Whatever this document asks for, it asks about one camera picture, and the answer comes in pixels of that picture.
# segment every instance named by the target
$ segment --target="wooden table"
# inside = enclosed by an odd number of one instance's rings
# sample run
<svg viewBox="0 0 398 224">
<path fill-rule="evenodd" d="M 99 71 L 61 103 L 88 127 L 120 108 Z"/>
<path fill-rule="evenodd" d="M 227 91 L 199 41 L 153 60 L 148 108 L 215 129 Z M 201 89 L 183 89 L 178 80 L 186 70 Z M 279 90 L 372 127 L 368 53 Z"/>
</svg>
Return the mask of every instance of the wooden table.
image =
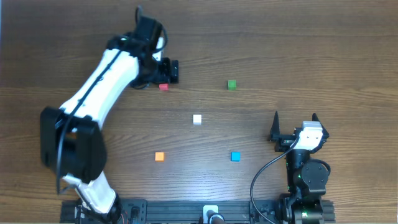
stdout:
<svg viewBox="0 0 398 224">
<path fill-rule="evenodd" d="M 324 198 L 337 221 L 397 221 L 396 0 L 5 0 L 0 222 L 57 222 L 61 201 L 77 198 L 57 196 L 41 164 L 39 114 L 82 86 L 107 40 L 134 28 L 138 4 L 166 26 L 180 83 L 126 88 L 110 111 L 105 172 L 122 198 L 248 200 L 254 174 L 279 155 L 266 141 L 275 110 L 286 134 L 316 112 L 331 137 L 314 157 L 332 167 Z M 279 161 L 254 194 L 286 186 Z"/>
</svg>

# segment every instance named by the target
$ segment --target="red cube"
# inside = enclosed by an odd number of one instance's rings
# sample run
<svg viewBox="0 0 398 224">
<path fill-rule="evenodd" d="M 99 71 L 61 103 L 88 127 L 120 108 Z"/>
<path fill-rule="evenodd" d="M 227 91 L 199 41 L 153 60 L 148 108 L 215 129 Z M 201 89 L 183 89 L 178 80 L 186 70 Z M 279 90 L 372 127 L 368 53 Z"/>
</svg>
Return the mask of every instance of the red cube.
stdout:
<svg viewBox="0 0 398 224">
<path fill-rule="evenodd" d="M 159 89 L 163 91 L 169 90 L 169 84 L 159 84 Z"/>
</svg>

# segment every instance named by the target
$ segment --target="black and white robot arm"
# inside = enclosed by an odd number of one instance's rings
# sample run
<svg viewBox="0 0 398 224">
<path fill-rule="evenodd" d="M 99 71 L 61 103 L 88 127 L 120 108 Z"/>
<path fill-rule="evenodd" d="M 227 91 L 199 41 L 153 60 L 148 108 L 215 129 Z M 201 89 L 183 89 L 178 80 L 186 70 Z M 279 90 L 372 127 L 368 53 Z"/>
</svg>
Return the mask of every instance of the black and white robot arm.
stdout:
<svg viewBox="0 0 398 224">
<path fill-rule="evenodd" d="M 178 83 L 178 61 L 162 58 L 166 43 L 162 24 L 140 16 L 134 32 L 108 42 L 98 67 L 72 98 L 40 115 L 42 162 L 57 174 L 57 192 L 62 178 L 82 199 L 82 211 L 103 223 L 116 223 L 122 208 L 103 172 L 106 150 L 100 131 L 128 84 Z"/>
</svg>

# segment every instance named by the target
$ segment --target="cube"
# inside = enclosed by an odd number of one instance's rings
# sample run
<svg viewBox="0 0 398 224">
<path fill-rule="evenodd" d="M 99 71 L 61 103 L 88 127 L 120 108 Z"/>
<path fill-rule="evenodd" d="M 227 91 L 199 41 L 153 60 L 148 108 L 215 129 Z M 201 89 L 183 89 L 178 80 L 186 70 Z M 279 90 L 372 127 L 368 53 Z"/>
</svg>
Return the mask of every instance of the cube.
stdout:
<svg viewBox="0 0 398 224">
<path fill-rule="evenodd" d="M 164 152 L 155 152 L 155 161 L 164 162 Z"/>
<path fill-rule="evenodd" d="M 228 90 L 236 90 L 236 80 L 228 80 Z"/>
<path fill-rule="evenodd" d="M 193 115 L 193 124 L 196 124 L 196 125 L 201 124 L 201 114 Z"/>
<path fill-rule="evenodd" d="M 167 90 L 169 90 L 169 84 L 167 84 L 167 83 L 159 84 L 159 89 L 163 90 L 163 91 L 167 91 Z"/>
<path fill-rule="evenodd" d="M 231 161 L 239 162 L 241 160 L 241 152 L 231 152 Z"/>
</svg>

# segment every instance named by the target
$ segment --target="wood grain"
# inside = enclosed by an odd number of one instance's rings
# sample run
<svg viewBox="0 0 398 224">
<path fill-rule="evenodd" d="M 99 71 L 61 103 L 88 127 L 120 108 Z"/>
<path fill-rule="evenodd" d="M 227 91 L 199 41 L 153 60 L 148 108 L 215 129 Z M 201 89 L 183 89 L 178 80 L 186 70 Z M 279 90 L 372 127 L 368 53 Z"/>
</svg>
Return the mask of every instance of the wood grain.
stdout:
<svg viewBox="0 0 398 224">
<path fill-rule="evenodd" d="M 133 29 L 138 4 L 166 26 L 180 84 L 127 88 L 109 113 L 105 171 L 120 196 L 248 200 L 278 155 L 266 142 L 274 111 L 284 133 L 316 112 L 331 135 L 315 157 L 332 167 L 325 199 L 337 221 L 397 221 L 397 1 L 3 0 L 0 222 L 57 222 L 61 201 L 76 198 L 56 196 L 40 163 L 39 114 L 81 87 L 106 41 Z M 255 188 L 285 192 L 283 162 Z"/>
</svg>

